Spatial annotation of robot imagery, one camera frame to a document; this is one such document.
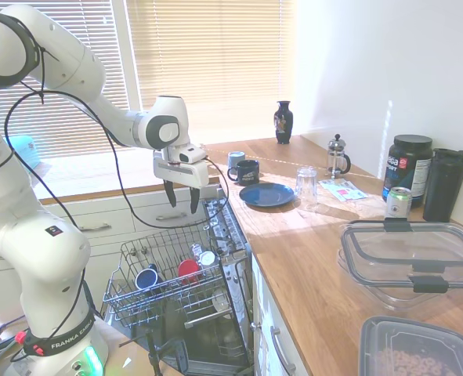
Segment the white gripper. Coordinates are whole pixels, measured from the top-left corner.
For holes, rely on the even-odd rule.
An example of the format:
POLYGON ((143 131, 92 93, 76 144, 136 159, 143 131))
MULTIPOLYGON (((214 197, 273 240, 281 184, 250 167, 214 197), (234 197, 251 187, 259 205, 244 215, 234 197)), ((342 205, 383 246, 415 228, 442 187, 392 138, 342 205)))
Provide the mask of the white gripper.
POLYGON ((190 211, 197 212, 200 190, 209 183, 206 152, 200 147, 168 147, 154 151, 154 175, 164 180, 165 193, 170 205, 176 206, 173 183, 190 187, 190 211))

